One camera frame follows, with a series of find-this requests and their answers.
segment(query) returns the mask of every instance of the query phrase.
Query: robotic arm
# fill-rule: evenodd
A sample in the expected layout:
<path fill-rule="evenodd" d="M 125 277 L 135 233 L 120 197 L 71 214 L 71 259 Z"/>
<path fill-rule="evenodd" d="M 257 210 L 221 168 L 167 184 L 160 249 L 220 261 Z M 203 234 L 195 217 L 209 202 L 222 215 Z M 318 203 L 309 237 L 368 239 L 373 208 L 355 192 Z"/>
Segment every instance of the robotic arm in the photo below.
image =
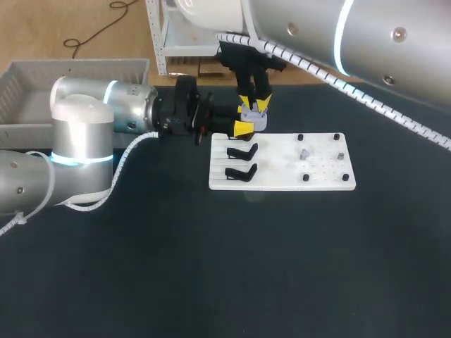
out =
<path fill-rule="evenodd" d="M 210 94 L 200 96 L 196 79 L 185 76 L 163 94 L 136 84 L 62 77 L 52 88 L 50 108 L 49 158 L 0 151 L 0 214 L 29 213 L 42 201 L 104 201 L 117 179 L 113 131 L 141 135 L 138 141 L 159 134 L 194 136 L 196 144 L 210 132 L 243 137 L 254 131 L 252 123 L 240 121 L 236 106 L 213 105 Z"/>
<path fill-rule="evenodd" d="M 257 39 L 410 99 L 451 108 L 449 1 L 176 2 L 195 25 L 249 35 L 260 51 Z"/>
<path fill-rule="evenodd" d="M 451 107 L 451 81 L 443 74 L 451 68 L 447 57 L 451 52 L 449 1 L 177 2 L 194 24 L 239 34 L 233 35 L 229 45 L 221 44 L 221 62 L 237 73 L 238 94 L 247 107 L 237 111 L 236 106 L 213 105 L 211 95 L 200 97 L 195 79 L 190 77 L 180 77 L 175 90 L 166 95 L 159 95 L 153 87 L 63 77 L 56 81 L 50 98 L 53 164 L 45 158 L 0 151 L 0 213 L 28 212 L 46 199 L 47 205 L 105 199 L 113 179 L 113 131 L 148 137 L 156 137 L 156 133 L 150 134 L 155 131 L 194 135 L 196 144 L 209 132 L 230 137 L 253 133 L 253 120 L 245 117 L 254 112 L 247 115 L 243 109 L 251 111 L 255 103 L 255 113 L 262 117 L 271 96 L 265 71 L 283 69 L 277 61 L 266 60 L 271 52 L 289 62 L 299 60 L 299 65 L 308 57 L 396 94 L 444 109 Z M 248 50 L 241 49 L 240 57 L 234 58 L 237 50 L 229 49 L 231 43 L 247 45 Z M 244 60 L 251 60 L 252 70 L 242 66 Z M 250 76 L 254 76 L 258 91 L 253 97 Z M 396 115 L 393 109 L 389 114 Z M 412 129 L 419 125 L 411 120 L 408 124 Z M 431 137 L 437 142 L 436 133 Z M 442 138 L 441 145 L 450 144 Z"/>

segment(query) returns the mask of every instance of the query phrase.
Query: metal screw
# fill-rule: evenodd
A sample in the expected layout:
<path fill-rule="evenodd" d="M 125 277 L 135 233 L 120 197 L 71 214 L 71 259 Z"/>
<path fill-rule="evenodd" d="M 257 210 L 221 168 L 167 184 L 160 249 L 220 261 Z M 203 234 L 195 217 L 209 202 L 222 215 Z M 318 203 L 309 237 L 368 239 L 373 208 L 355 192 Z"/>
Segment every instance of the metal screw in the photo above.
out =
<path fill-rule="evenodd" d="M 291 35 L 292 37 L 294 37 L 297 32 L 299 32 L 299 30 L 297 29 L 296 25 L 294 23 L 289 23 L 288 24 L 288 34 Z"/>
<path fill-rule="evenodd" d="M 407 31 L 403 27 L 397 27 L 392 32 L 392 39 L 394 42 L 401 43 L 406 40 Z"/>
<path fill-rule="evenodd" d="M 394 86 L 396 83 L 395 79 L 389 75 L 384 76 L 383 81 L 389 86 Z"/>

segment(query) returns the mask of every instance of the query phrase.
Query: black clip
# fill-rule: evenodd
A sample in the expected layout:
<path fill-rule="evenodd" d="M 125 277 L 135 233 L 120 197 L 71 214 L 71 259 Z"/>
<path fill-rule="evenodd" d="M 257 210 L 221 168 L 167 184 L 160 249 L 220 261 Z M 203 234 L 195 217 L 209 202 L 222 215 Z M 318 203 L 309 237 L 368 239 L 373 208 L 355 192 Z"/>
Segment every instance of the black clip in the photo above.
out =
<path fill-rule="evenodd" d="M 257 169 L 258 169 L 258 166 L 256 163 L 254 163 L 252 165 L 252 167 L 249 169 L 249 171 L 247 173 L 244 173 L 242 171 L 232 169 L 232 168 L 226 168 L 225 176 L 227 176 L 228 180 L 251 182 L 252 178 L 254 177 L 255 173 L 257 172 Z"/>
<path fill-rule="evenodd" d="M 259 145 L 257 143 L 254 143 L 249 151 L 227 148 L 227 155 L 229 155 L 229 158 L 233 157 L 237 160 L 244 160 L 249 162 L 250 160 L 252 160 L 257 150 L 259 150 Z"/>

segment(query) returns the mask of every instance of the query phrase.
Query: cable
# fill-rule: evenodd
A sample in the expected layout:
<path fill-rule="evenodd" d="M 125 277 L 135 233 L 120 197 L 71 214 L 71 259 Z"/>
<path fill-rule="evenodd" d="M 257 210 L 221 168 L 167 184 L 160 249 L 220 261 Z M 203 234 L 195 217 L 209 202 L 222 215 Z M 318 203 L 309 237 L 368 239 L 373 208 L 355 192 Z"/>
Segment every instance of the cable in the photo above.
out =
<path fill-rule="evenodd" d="M 53 194 L 55 189 L 55 168 L 54 164 L 50 161 L 50 158 L 47 155 L 40 153 L 38 151 L 29 151 L 26 154 L 27 155 L 38 154 L 42 158 L 44 158 L 44 160 L 47 162 L 47 165 L 49 166 L 49 186 L 47 187 L 47 192 L 41 204 L 38 205 L 38 207 L 33 212 L 29 213 L 25 217 L 23 213 L 17 213 L 16 216 L 14 216 L 14 218 L 10 220 L 8 224 L 6 224 L 4 227 L 0 229 L 0 236 L 5 234 L 16 224 L 25 224 L 29 218 L 40 212 L 41 209 L 44 208 L 49 202 L 51 195 Z"/>
<path fill-rule="evenodd" d="M 64 40 L 64 42 L 63 42 L 64 47 L 75 48 L 75 50 L 73 51 L 73 54 L 72 54 L 72 58 L 75 58 L 77 56 L 78 49 L 80 49 L 81 46 L 83 46 L 84 44 L 87 44 L 89 41 L 94 39 L 97 35 L 102 33 L 104 30 L 106 30 L 107 28 L 110 28 L 115 23 L 118 23 L 119 21 L 121 21 L 127 15 L 128 7 L 130 7 L 131 5 L 133 5 L 133 4 L 137 3 L 137 2 L 138 2 L 138 0 L 133 0 L 133 1 L 129 2 L 128 4 L 123 2 L 123 1 L 113 1 L 113 2 L 111 2 L 109 4 L 109 8 L 111 8 L 111 9 L 125 8 L 124 13 L 119 18 L 117 18 L 112 23 L 109 23 L 108 25 L 103 27 L 100 31 L 98 31 L 97 33 L 92 35 L 88 40 L 86 40 L 84 42 L 80 42 L 79 39 L 66 39 L 66 40 Z"/>
<path fill-rule="evenodd" d="M 88 211 L 93 211 L 97 208 L 100 208 L 102 205 L 104 205 L 106 200 L 111 196 L 111 193 L 113 192 L 113 189 L 116 186 L 116 183 L 118 181 L 119 175 L 121 174 L 125 160 L 127 160 L 127 157 L 130 154 L 130 152 L 133 150 L 133 148 L 135 148 L 135 146 L 137 146 L 138 143 L 140 143 L 141 141 L 143 141 L 145 139 L 156 139 L 156 138 L 158 138 L 158 132 L 148 132 L 146 134 L 143 134 L 143 135 L 137 137 L 136 139 L 134 139 L 132 141 L 132 143 L 130 143 L 128 145 L 127 149 L 124 151 L 124 154 L 121 157 L 121 160 L 119 161 L 118 167 L 116 168 L 116 172 L 114 173 L 113 182 L 111 183 L 111 189 L 110 189 L 110 192 L 108 193 L 108 196 L 106 196 L 104 199 L 98 201 L 97 203 L 95 203 L 91 206 L 77 206 L 75 204 L 66 204 L 66 206 L 68 208 L 71 208 L 76 211 L 88 212 Z"/>
<path fill-rule="evenodd" d="M 241 44 L 243 46 L 251 46 L 251 39 L 249 37 L 245 37 L 242 35 L 228 34 L 228 33 L 220 33 L 217 34 L 216 37 L 220 41 L 230 42 L 233 44 Z M 348 95 L 352 99 L 358 101 L 361 104 L 373 109 L 374 111 L 380 113 L 386 118 L 391 119 L 392 121 L 400 124 L 401 126 L 411 130 L 412 132 L 417 133 L 418 135 L 432 141 L 439 146 L 451 151 L 451 139 L 447 138 L 444 135 L 439 134 L 438 132 L 434 132 L 433 130 L 423 126 L 421 123 L 418 123 L 411 118 L 408 118 L 405 115 L 402 115 L 399 111 L 396 111 L 394 108 L 386 106 L 380 101 L 377 101 L 372 96 L 363 93 L 361 90 L 358 90 L 356 87 L 350 85 L 349 83 L 338 79 L 334 75 L 326 72 L 321 69 L 317 65 L 313 64 L 311 61 L 297 55 L 294 51 L 291 51 L 286 48 L 279 47 L 270 42 L 263 42 L 264 50 L 268 53 L 283 59 L 284 61 L 295 65 L 298 68 L 301 68 L 312 74 L 314 77 L 320 79 L 321 81 L 327 83 L 333 88 L 339 90 L 340 92 Z"/>

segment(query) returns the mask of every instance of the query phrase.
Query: wooden floor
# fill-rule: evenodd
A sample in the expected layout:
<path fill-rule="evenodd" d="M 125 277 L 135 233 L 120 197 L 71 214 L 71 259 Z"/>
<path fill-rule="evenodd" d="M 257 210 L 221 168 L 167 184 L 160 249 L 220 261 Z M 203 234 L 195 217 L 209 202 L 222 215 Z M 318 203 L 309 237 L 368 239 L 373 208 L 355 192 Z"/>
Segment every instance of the wooden floor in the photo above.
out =
<path fill-rule="evenodd" d="M 121 16 L 111 0 L 3 0 L 0 5 L 0 71 L 14 59 L 71 58 L 63 41 L 86 40 Z M 122 21 L 82 46 L 77 58 L 149 58 L 149 82 L 173 85 L 174 78 L 158 76 L 145 0 L 132 5 Z M 273 84 L 318 83 L 314 77 L 288 68 L 271 77 Z M 200 85 L 235 85 L 234 80 L 199 79 Z"/>

